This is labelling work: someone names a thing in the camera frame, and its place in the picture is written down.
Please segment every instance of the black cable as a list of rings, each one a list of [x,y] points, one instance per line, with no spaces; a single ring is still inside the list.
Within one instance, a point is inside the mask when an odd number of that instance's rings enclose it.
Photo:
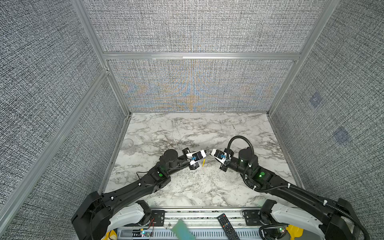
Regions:
[[[111,197],[116,198],[116,197],[118,197],[118,196],[120,196],[120,195],[130,193],[130,192],[132,192],[133,190],[135,190],[137,187],[140,187],[140,185],[137,185],[136,187],[132,188],[132,189],[129,190],[128,192],[123,192],[123,193],[120,193],[120,194],[118,194],[118,195],[116,195],[116,196],[111,196]]]
[[[146,171],[146,172],[136,172],[136,175],[137,175],[137,177],[138,177],[139,180],[140,180],[140,177],[139,177],[139,175],[138,175],[137,173],[147,173],[147,172],[149,172],[149,171]]]
[[[259,235],[263,240],[268,240],[265,237],[263,237],[263,229],[265,228],[270,228],[270,227],[279,227],[279,226],[285,226],[288,225],[286,223],[275,223],[275,224],[269,224],[269,225],[264,225],[259,228]]]
[[[100,203],[99,205],[97,205],[97,207],[95,207],[95,209],[99,208],[103,203],[104,203],[104,202],[101,201],[101,203]],[[89,211],[89,212],[92,212],[92,213],[91,213],[91,219],[90,219],[90,221],[89,221],[89,228],[90,228],[90,230],[91,230],[91,232],[90,232],[90,234],[91,234],[91,239],[94,240],[94,238],[93,238],[93,232],[92,232],[92,218],[93,218],[93,215],[94,215],[96,212],[95,212],[95,210],[93,210],[93,211]]]
[[[263,189],[263,190],[260,190],[260,189],[257,189],[257,188],[253,188],[252,185],[250,185],[246,179],[245,179],[245,174],[243,174],[243,181],[245,182],[245,184],[253,189],[254,191],[256,192],[269,192],[269,191],[272,191],[272,190],[275,190],[275,189],[279,189],[279,188],[283,188],[283,187],[287,187],[288,188],[288,185],[281,185],[281,186],[276,186],[276,187],[271,187],[271,188],[268,188],[268,189]],[[302,192],[304,194],[306,194],[307,196],[313,198],[314,200],[320,202],[320,203],[324,203],[322,200],[318,199],[313,193],[305,190],[305,189],[302,189],[302,188],[299,188],[297,186],[290,186],[290,189],[295,189],[295,190],[298,190],[299,192]],[[369,240],[370,237],[369,237],[369,233],[368,231],[364,228],[364,226],[359,222],[357,221],[354,217],[352,217],[351,215],[349,215],[348,213],[346,213],[345,211],[337,208],[337,207],[334,207],[328,203],[325,203],[325,206],[335,210],[335,211],[338,211],[339,213],[341,213],[344,217],[346,218],[349,218],[350,220],[352,220],[352,222],[359,227],[359,229],[362,231],[363,235],[364,235],[364,240]]]
[[[149,238],[152,237],[153,233],[155,232],[155,219],[153,219],[153,223],[152,223],[152,233],[151,233],[151,236]]]
[[[237,136],[234,136],[233,138],[230,139],[230,141],[228,142],[228,146],[227,146],[227,159],[226,161],[229,160],[229,152],[230,152],[230,147],[231,147],[231,143],[235,140],[235,139],[238,139],[238,138],[241,138],[243,139],[244,141],[247,142],[247,144],[249,145],[249,147],[251,148],[251,159],[250,161],[252,160],[253,158],[253,155],[255,154],[254,150],[253,150],[253,146],[251,144],[251,142],[243,137],[243,136],[240,136],[240,135],[237,135]],[[243,182],[245,183],[245,185],[251,189],[253,189],[254,191],[256,192],[269,192],[271,190],[274,190],[274,189],[279,189],[279,188],[283,188],[283,187],[289,187],[288,185],[281,185],[281,186],[277,186],[277,187],[272,187],[272,188],[269,188],[269,189],[264,189],[264,190],[259,190],[259,189],[256,189],[256,187],[253,187],[250,183],[248,183],[247,179],[245,179],[245,175],[246,175],[246,172],[248,171],[248,169],[250,169],[249,165],[247,164],[247,166],[245,167],[244,169],[244,172],[243,172],[243,175],[242,175],[242,179],[243,179]],[[304,194],[310,196],[311,198],[315,199],[316,201],[320,202],[320,203],[323,203],[323,201],[321,201],[320,199],[318,199],[316,196],[314,196],[311,192],[309,191],[306,191],[302,188],[299,188],[299,187],[296,187],[296,186],[291,186],[290,188],[293,188],[293,189],[296,189],[300,192],[303,192]],[[363,235],[364,235],[364,240],[369,240],[370,237],[369,237],[369,233],[368,231],[364,228],[364,226],[359,222],[357,221],[356,219],[354,219],[352,216],[350,216],[348,213],[346,213],[345,211],[337,208],[337,207],[334,207],[334,206],[331,206],[329,204],[325,204],[325,206],[327,207],[330,207],[331,209],[335,210],[335,211],[338,211],[339,213],[341,213],[342,215],[344,215],[344,217],[347,217],[349,219],[351,219],[355,225],[357,225],[360,230],[363,232]]]
[[[243,137],[243,136],[240,136],[240,135],[234,136],[233,138],[231,138],[231,140],[229,140],[229,142],[228,142],[228,146],[227,146],[227,159],[226,159],[226,161],[229,160],[229,149],[230,149],[230,147],[231,147],[232,142],[233,142],[235,139],[238,139],[238,138],[241,138],[242,140],[244,140],[244,141],[247,142],[249,148],[251,149],[251,159],[250,159],[249,161],[252,161],[252,158],[253,158],[253,156],[254,156],[254,154],[255,154],[255,152],[254,152],[254,150],[253,150],[252,143],[251,143],[246,137]]]

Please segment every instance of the black bracket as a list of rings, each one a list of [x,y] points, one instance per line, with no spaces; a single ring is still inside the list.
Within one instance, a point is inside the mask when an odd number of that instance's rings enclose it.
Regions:
[[[149,218],[149,221],[153,219],[153,224],[155,227],[162,227],[164,226],[164,217],[165,217],[165,211],[164,210],[153,210],[151,217]],[[149,223],[146,224],[145,226],[141,226],[137,223],[133,224],[127,224],[125,225],[126,227],[149,227]]]
[[[247,226],[263,226],[259,220],[259,210],[244,210],[242,212]]]

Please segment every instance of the yellow object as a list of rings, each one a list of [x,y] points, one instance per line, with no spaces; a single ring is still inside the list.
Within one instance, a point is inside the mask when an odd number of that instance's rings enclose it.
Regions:
[[[114,230],[111,230],[110,232],[107,232],[105,237],[102,240],[118,240],[118,235]]]
[[[294,240],[295,237],[301,237],[303,235],[303,229],[295,227],[293,225],[288,225],[286,230],[291,235],[291,240]]]

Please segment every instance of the white marble surface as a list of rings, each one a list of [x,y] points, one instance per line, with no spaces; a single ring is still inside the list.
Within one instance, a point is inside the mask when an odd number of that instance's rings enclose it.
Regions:
[[[155,165],[167,149],[191,151],[216,148],[224,150],[235,135],[248,138],[259,157],[259,164],[295,183],[265,114],[256,113],[135,113],[124,139],[132,139],[136,153],[129,156],[120,150],[107,184],[106,192],[137,180],[136,172],[145,172]],[[236,139],[231,149],[238,151],[247,144]],[[270,194],[254,192],[243,183],[239,173],[219,169],[220,163],[207,156],[204,167],[183,169],[171,176],[171,182],[160,191],[145,196],[150,207],[258,207]]]

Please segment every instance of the textured wall panel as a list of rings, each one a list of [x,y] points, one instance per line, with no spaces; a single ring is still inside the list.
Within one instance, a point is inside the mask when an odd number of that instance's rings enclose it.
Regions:
[[[342,0],[272,120],[307,189],[384,219],[384,2]]]
[[[105,51],[300,52],[326,0],[84,0]]]
[[[291,60],[110,60],[132,111],[267,111]]]
[[[101,66],[70,0],[0,5],[1,207]]]
[[[99,189],[124,118],[105,80],[1,239],[74,239],[72,215]]]

